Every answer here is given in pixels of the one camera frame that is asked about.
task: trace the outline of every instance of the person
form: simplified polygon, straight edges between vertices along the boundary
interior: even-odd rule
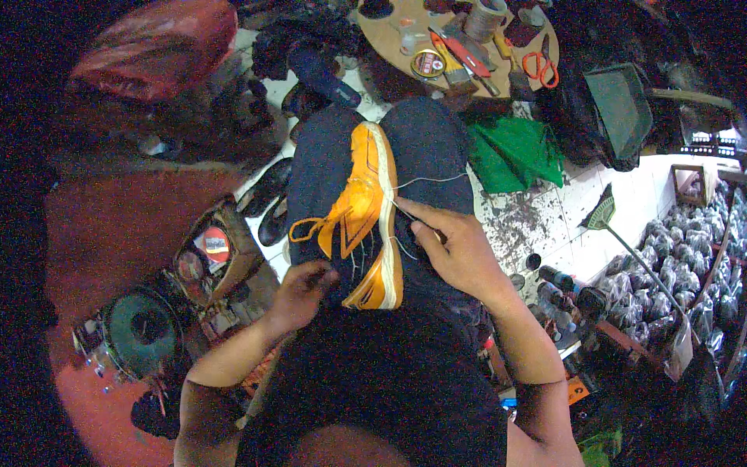
[[[293,266],[264,317],[190,369],[175,465],[583,465],[559,354],[473,215],[463,124],[431,99],[410,99],[380,126],[363,123],[369,132],[361,140],[360,125],[358,114],[333,107],[300,132],[288,216],[310,233],[291,233]],[[345,216],[359,208],[329,213],[365,178],[354,169],[362,141],[375,143],[366,150],[380,163],[394,159],[397,176],[346,202],[397,209],[379,215],[379,228],[356,243],[354,220]],[[394,248],[385,261],[394,266],[385,267],[387,243]],[[371,279],[376,265],[394,279]],[[368,296],[380,295],[388,309],[366,309],[368,298],[341,305],[369,279]],[[515,422],[477,367],[490,321],[517,388]],[[221,391],[293,334],[238,430]]]

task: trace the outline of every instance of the scissors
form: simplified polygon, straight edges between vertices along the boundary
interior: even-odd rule
[[[535,69],[536,72],[532,73],[529,71],[529,67],[527,66],[527,62],[530,58],[534,57],[536,61]],[[545,59],[545,65],[542,66],[542,59]],[[542,87],[546,87],[547,89],[553,89],[560,83],[560,75],[558,74],[558,67],[555,63],[553,63],[552,60],[550,60],[550,35],[546,34],[545,38],[542,40],[542,51],[541,52],[532,52],[530,54],[526,54],[524,56],[524,60],[521,61],[521,64],[524,66],[524,72],[532,79],[538,79],[539,83],[542,85]],[[548,73],[548,69],[552,69],[553,74],[551,75],[551,78],[553,78],[552,82],[547,82],[545,80],[545,76]]]

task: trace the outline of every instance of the wooden table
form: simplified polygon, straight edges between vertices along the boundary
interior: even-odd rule
[[[400,18],[406,17],[414,19],[416,23],[411,27],[411,30],[421,32],[427,36],[420,39],[415,46],[415,50],[422,49],[433,49],[433,44],[430,42],[430,35],[428,34],[428,25],[431,20],[436,24],[443,26],[454,18],[453,13],[446,13],[441,15],[429,16],[428,11],[423,8],[423,0],[393,0],[394,12],[383,19],[367,19],[358,13],[358,24],[363,30],[363,34],[371,43],[371,46],[376,52],[384,57],[390,64],[400,69],[407,75],[416,78],[416,76],[410,70],[410,61],[412,56],[403,55],[400,53],[401,38],[399,32]],[[514,15],[511,12],[507,14],[507,21],[502,26],[498,26],[498,29],[503,31],[506,29],[509,23],[514,20]],[[557,63],[560,57],[560,49],[558,46],[558,39],[555,35],[550,21],[545,17],[545,26],[542,30],[529,42],[526,47],[517,47],[515,49],[516,57],[521,64],[521,59],[528,53],[540,52],[542,48],[542,40],[545,35],[550,36],[550,59]],[[495,44],[491,41],[483,44],[490,53],[490,60],[497,66],[497,69],[492,72],[490,79],[493,84],[500,91],[499,99],[509,98],[509,71],[511,70],[511,62],[503,60],[498,54],[498,50],[495,48]],[[492,97],[485,87],[477,80],[473,79],[473,82],[477,85],[478,91],[473,96],[480,97]],[[530,85],[533,90],[538,90],[542,85],[539,80],[530,79]],[[437,87],[442,90],[448,89],[448,83],[446,78],[440,76],[436,80],[428,81],[428,84]]]

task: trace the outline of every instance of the shoe sole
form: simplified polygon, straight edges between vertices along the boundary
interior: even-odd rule
[[[365,303],[370,296],[371,282],[377,273],[381,273],[384,284],[384,298],[375,309],[396,309],[402,303],[402,259],[394,240],[394,197],[397,196],[397,167],[389,147],[384,131],[376,123],[361,123],[369,131],[376,145],[378,156],[379,185],[384,193],[381,210],[379,211],[379,235],[382,239],[382,249],[373,267],[365,275],[361,283],[343,302],[344,306],[354,303]]]

